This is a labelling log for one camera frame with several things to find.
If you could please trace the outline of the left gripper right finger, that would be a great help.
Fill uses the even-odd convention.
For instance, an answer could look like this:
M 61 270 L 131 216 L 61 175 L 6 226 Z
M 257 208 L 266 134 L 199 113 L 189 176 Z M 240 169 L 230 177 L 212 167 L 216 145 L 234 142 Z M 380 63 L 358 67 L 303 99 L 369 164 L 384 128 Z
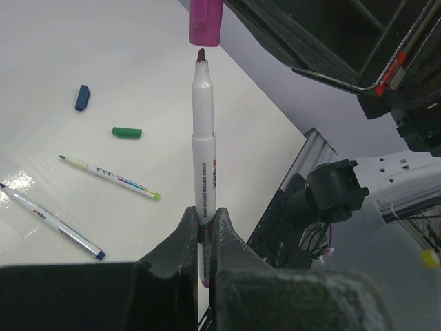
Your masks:
M 354 272 L 275 269 L 214 217 L 209 304 L 216 330 L 390 330 L 376 285 Z

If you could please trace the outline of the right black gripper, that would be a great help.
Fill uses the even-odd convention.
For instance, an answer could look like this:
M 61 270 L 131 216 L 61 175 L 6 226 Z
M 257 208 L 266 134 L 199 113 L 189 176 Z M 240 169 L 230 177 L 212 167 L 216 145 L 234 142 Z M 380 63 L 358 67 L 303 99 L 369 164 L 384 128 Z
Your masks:
M 346 1 L 358 74 L 327 45 L 342 36 L 324 1 L 227 1 L 252 36 L 296 74 L 358 94 L 368 119 L 390 114 L 414 152 L 440 154 L 440 2 Z

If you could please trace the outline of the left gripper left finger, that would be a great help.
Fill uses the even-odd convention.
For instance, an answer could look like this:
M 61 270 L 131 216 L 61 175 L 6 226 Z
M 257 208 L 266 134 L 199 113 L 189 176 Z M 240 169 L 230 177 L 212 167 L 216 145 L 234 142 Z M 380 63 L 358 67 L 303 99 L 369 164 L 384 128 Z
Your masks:
M 196 330 L 197 215 L 135 262 L 1 269 L 2 330 Z

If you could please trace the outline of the magenta pen cap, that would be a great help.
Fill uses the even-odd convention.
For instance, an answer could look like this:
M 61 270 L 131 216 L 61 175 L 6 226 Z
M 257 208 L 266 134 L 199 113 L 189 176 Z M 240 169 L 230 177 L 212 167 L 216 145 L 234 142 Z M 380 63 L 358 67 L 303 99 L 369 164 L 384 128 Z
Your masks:
M 223 0 L 191 0 L 189 42 L 202 47 L 219 46 L 222 18 Z

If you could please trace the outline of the green-end white pen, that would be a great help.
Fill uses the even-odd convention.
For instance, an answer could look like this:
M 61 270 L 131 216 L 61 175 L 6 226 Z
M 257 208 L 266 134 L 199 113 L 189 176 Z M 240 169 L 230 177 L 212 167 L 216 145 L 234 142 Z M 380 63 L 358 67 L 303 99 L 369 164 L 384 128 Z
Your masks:
M 83 162 L 83 161 L 80 161 L 77 159 L 73 159 L 70 157 L 66 157 L 63 155 L 59 155 L 59 158 L 60 158 L 60 160 L 69 164 L 70 166 L 73 166 L 75 168 L 78 168 L 80 170 L 88 172 L 89 174 L 92 174 L 96 177 L 99 177 L 101 179 L 105 179 L 106 181 L 112 182 L 112 183 L 119 185 L 121 187 L 124 187 L 128 190 L 131 190 L 133 192 L 141 194 L 144 197 L 147 197 L 149 199 L 159 201 L 161 198 L 161 195 L 158 192 L 150 190 L 143 185 L 140 185 L 138 183 L 130 181 L 129 179 L 126 179 L 122 176 L 114 174 L 113 172 L 110 172 L 108 170 L 100 168 L 96 165 L 91 165 L 89 163 L 86 163 L 86 162 Z

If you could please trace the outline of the magenta-end white pen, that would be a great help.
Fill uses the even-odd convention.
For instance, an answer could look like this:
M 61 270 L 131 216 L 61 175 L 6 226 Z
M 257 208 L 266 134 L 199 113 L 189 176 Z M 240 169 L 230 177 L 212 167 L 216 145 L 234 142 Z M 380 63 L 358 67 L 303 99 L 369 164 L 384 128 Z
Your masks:
M 213 220 L 216 214 L 216 135 L 213 84 L 205 50 L 198 51 L 192 83 L 192 156 L 195 208 L 198 215 L 199 277 L 210 286 Z

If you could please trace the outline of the blue-end white pen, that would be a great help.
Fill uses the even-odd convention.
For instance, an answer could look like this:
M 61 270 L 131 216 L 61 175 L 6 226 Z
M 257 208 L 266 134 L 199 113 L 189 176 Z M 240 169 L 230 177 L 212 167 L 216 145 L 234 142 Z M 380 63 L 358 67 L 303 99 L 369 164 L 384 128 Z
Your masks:
M 38 220 L 44 222 L 44 224 L 57 231 L 61 236 L 70 240 L 73 244 L 93 256 L 98 261 L 102 261 L 106 257 L 106 253 L 97 245 L 93 244 L 76 230 L 62 222 L 62 220 L 58 219 L 31 198 L 4 184 L 1 184 L 1 190 L 9 199 L 19 204 L 22 208 L 33 214 Z

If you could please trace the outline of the blue pen cap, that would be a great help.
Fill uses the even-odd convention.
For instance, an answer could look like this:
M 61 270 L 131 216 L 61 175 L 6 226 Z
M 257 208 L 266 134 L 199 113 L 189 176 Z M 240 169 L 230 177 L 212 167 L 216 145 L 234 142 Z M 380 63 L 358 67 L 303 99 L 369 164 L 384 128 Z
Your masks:
M 81 85 L 79 88 L 79 93 L 77 95 L 76 103 L 75 103 L 75 110 L 77 111 L 84 111 L 88 106 L 88 101 L 90 99 L 90 89 L 86 85 Z

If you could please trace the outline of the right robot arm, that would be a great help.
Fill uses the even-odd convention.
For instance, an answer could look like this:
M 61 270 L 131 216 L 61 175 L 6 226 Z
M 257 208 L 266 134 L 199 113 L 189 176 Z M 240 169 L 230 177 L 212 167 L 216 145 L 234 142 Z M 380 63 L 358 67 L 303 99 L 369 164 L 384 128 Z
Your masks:
M 229 1 L 259 44 L 296 74 L 390 114 L 411 151 L 319 166 L 279 190 L 251 236 L 286 248 L 310 223 L 347 220 L 365 199 L 440 180 L 439 1 Z

